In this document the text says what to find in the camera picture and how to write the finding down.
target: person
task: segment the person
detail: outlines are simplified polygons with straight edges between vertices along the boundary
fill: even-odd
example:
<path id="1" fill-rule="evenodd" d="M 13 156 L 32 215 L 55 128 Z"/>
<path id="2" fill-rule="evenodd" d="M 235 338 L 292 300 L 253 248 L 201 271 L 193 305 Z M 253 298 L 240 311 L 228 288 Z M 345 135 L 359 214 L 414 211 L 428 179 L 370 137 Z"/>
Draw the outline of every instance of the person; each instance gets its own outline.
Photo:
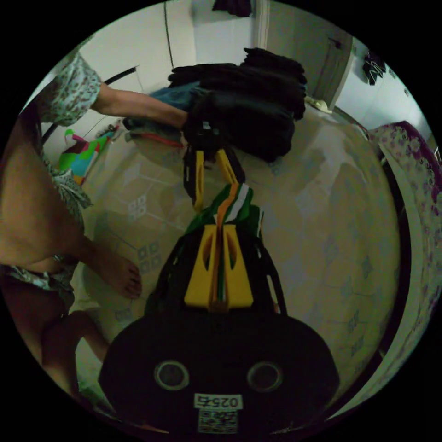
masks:
<path id="1" fill-rule="evenodd" d="M 107 86 L 78 51 L 20 114 L 1 160 L 0 263 L 14 278 L 57 291 L 67 306 L 79 261 L 126 298 L 142 291 L 135 264 L 83 234 L 81 208 L 91 201 L 71 172 L 56 171 L 42 151 L 41 122 L 70 126 L 89 109 L 176 128 L 187 117 L 145 94 Z"/>
<path id="2" fill-rule="evenodd" d="M 187 113 L 103 83 L 76 48 L 43 80 L 20 113 L 0 160 L 0 288 L 30 352 L 69 395 L 78 392 L 75 349 L 84 337 L 100 360 L 108 343 L 86 312 L 69 314 L 78 262 L 123 297 L 142 291 L 135 264 L 84 235 L 89 197 L 72 172 L 46 159 L 41 123 L 70 126 L 89 110 L 182 128 Z"/>

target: number label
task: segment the number label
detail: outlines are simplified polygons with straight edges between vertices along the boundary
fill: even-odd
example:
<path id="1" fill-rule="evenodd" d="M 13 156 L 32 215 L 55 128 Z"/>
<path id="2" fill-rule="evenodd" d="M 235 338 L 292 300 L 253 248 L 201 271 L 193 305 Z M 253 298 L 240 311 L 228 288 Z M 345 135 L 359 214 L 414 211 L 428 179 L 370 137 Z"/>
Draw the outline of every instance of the number label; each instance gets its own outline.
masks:
<path id="1" fill-rule="evenodd" d="M 203 410 L 242 410 L 243 397 L 241 395 L 205 395 L 196 393 L 194 407 Z"/>

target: floral dress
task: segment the floral dress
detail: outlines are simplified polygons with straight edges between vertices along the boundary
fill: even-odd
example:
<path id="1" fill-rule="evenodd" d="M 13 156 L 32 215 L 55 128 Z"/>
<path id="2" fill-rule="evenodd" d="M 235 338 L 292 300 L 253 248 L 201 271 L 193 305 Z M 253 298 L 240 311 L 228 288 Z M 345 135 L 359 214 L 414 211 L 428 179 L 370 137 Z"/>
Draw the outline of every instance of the floral dress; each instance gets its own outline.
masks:
<path id="1" fill-rule="evenodd" d="M 69 212 L 84 231 L 81 208 L 91 206 L 91 200 L 74 181 L 72 171 L 57 171 L 43 153 L 41 144 L 41 122 L 70 126 L 77 122 L 92 107 L 100 91 L 101 79 L 87 64 L 79 52 L 32 101 L 37 113 L 38 148 L 52 182 L 58 190 Z M 44 290 L 56 291 L 64 302 L 66 311 L 74 302 L 73 288 L 70 284 L 76 262 L 62 255 L 55 255 L 54 260 L 63 264 L 63 270 L 56 274 L 34 273 L 17 266 L 4 266 L 6 274 Z"/>

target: black circular sensor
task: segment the black circular sensor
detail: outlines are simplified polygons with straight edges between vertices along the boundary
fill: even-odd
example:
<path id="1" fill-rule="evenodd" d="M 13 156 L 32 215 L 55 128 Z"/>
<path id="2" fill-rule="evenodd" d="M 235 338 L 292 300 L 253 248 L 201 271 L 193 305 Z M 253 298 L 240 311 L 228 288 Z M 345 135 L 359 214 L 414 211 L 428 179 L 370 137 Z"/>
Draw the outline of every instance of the black circular sensor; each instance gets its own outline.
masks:
<path id="1" fill-rule="evenodd" d="M 281 385 L 282 370 L 273 362 L 259 362 L 247 373 L 247 383 L 259 393 L 269 393 Z"/>
<path id="2" fill-rule="evenodd" d="M 181 368 L 173 364 L 164 365 L 158 375 L 161 382 L 170 387 L 176 387 L 184 380 L 184 373 Z"/>
<path id="3" fill-rule="evenodd" d="M 166 390 L 182 390 L 189 384 L 189 372 L 178 361 L 163 361 L 155 367 L 157 384 Z"/>

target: woman's leg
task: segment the woman's leg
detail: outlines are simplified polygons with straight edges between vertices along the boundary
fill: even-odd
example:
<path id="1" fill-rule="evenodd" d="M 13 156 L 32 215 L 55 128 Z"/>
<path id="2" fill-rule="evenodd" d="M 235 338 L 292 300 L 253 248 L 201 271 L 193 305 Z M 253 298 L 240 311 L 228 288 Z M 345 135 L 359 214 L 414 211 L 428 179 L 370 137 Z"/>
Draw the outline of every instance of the woman's leg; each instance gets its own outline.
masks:
<path id="1" fill-rule="evenodd" d="M 75 351 L 81 338 L 103 362 L 109 345 L 86 312 L 71 313 L 49 326 L 42 336 L 43 368 L 61 389 L 79 401 Z"/>
<path id="2" fill-rule="evenodd" d="M 83 235 L 20 120 L 9 139 L 0 173 L 2 264 L 56 273 L 59 264 L 54 264 L 52 257 L 69 255 L 88 265 L 123 296 L 140 295 L 138 268 Z"/>
<path id="3" fill-rule="evenodd" d="M 41 365 L 43 330 L 62 316 L 63 301 L 56 292 L 44 291 L 12 277 L 2 278 L 0 287 L 18 333 Z"/>
<path id="4" fill-rule="evenodd" d="M 17 331 L 37 362 L 53 381 L 83 403 L 78 391 L 75 351 L 82 337 L 102 362 L 108 343 L 86 312 L 65 313 L 56 292 L 6 277 L 1 290 Z"/>

